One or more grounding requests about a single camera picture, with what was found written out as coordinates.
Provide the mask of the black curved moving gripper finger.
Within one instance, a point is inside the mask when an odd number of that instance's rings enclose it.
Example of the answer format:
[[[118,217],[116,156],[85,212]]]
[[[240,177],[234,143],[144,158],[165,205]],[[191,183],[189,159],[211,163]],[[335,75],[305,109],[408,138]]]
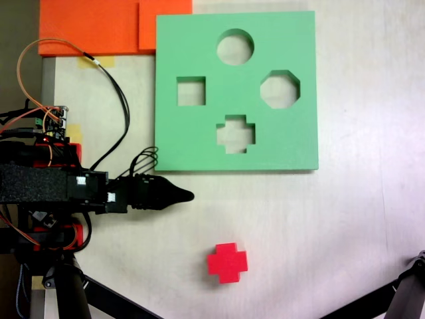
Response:
[[[170,207],[174,204],[178,204],[178,203],[186,203],[186,202],[190,202],[194,199],[193,196],[189,196],[189,197],[164,197],[164,198],[160,198],[156,201],[155,204],[155,209],[156,210],[163,210],[166,209],[167,207]]]

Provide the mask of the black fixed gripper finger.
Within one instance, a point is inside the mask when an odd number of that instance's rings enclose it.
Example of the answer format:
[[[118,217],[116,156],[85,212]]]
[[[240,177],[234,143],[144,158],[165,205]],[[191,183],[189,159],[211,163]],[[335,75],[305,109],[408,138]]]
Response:
[[[156,177],[155,178],[156,188],[158,192],[164,193],[165,196],[173,196],[173,197],[194,197],[194,193],[192,191],[180,188],[173,183],[171,183],[168,179],[164,177]]]

